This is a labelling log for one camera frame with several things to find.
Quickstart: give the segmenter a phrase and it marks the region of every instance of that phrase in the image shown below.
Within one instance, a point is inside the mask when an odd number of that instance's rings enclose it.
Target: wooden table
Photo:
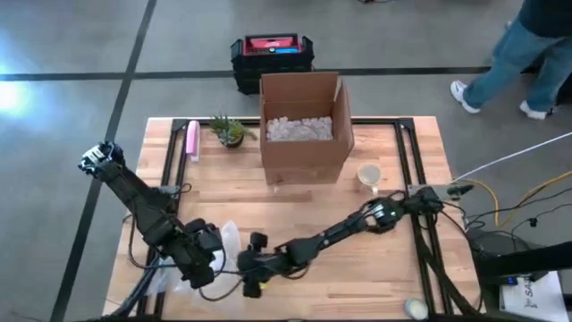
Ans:
[[[436,119],[414,119],[427,182],[450,182],[450,169]],[[171,119],[148,120],[137,174],[149,185],[160,183],[170,128]],[[185,182],[192,183],[193,188],[181,198],[179,218],[186,223],[202,217],[219,227],[232,220],[239,227],[243,249],[250,233],[257,231],[269,235],[268,249],[271,250],[290,239],[321,232],[368,200],[371,196],[355,190],[356,171],[362,164],[374,163],[382,168],[383,181],[379,185],[382,193],[404,189],[392,127],[354,125],[354,135],[356,145],[336,184],[273,187],[265,182],[259,142],[245,140],[241,148],[229,150],[203,128],[200,162],[188,162],[185,172]],[[413,157],[409,151],[408,148],[415,182]],[[455,208],[447,211],[461,222]],[[444,217],[438,221],[437,232],[450,279],[469,302],[477,303],[480,291],[467,241]],[[116,303],[129,294],[141,275],[127,259],[128,237],[129,225],[126,224],[117,250],[105,313],[117,307]],[[139,262],[145,261],[147,246],[139,236],[136,236],[133,252]],[[434,298],[440,308],[441,296],[434,276],[432,283]],[[357,234],[323,251],[300,280],[273,278],[261,299],[237,298],[244,301],[244,314],[229,317],[223,314],[223,309],[201,309],[193,305],[193,298],[188,293],[168,292],[163,317],[405,318],[405,300],[423,299],[410,218],[404,216],[391,232]]]

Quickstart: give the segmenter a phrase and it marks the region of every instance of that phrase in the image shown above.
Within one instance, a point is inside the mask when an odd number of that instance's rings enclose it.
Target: paper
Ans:
[[[557,272],[536,282],[519,277],[518,285],[500,288],[500,310],[542,321],[568,322]]]

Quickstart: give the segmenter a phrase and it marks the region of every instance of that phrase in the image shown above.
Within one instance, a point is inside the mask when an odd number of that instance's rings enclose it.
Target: pink eraser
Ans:
[[[190,121],[187,127],[187,147],[185,148],[187,154],[192,157],[198,155],[198,132],[200,131],[200,126],[197,121]]]

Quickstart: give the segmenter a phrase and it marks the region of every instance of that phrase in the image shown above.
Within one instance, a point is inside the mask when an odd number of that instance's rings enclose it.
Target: gray floor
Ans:
[[[146,0],[0,0],[0,73],[123,72]],[[318,68],[471,67],[487,65],[490,51],[514,17],[515,0],[400,0],[363,5],[354,0],[159,0],[138,72],[231,69],[230,44],[245,34],[298,32],[315,41]],[[475,75],[346,77],[352,114],[436,115],[454,174],[570,131],[572,109],[539,123],[517,106],[531,81],[525,76],[480,115],[460,109],[448,92],[454,79]],[[89,179],[80,155],[105,135],[121,82],[116,80],[0,82],[0,320],[46,320],[85,203]],[[232,79],[135,80],[116,141],[134,166],[150,116],[257,115],[257,97],[236,91]],[[570,169],[563,140],[476,174],[514,205],[538,183]],[[546,194],[566,188],[563,182]],[[569,197],[524,208],[517,219]],[[463,200],[469,214],[492,209],[485,192]],[[538,245],[570,240],[569,209],[517,234]],[[125,210],[102,189],[66,319],[101,311]],[[510,230],[515,219],[503,229]],[[493,230],[485,218],[486,230]],[[572,276],[563,272],[565,289]]]

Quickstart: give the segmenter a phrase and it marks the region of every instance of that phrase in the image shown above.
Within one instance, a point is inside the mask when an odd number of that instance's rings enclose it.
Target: white sneaker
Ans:
[[[526,116],[528,116],[528,118],[535,120],[543,120],[546,118],[546,115],[548,114],[546,112],[538,112],[530,109],[530,106],[528,105],[528,103],[526,103],[526,101],[520,103],[520,110],[523,111],[526,114]]]
[[[457,99],[457,101],[463,106],[465,111],[470,114],[477,114],[481,112],[480,108],[474,108],[469,106],[465,99],[463,98],[463,92],[467,88],[467,85],[460,80],[455,80],[450,84],[450,94]]]

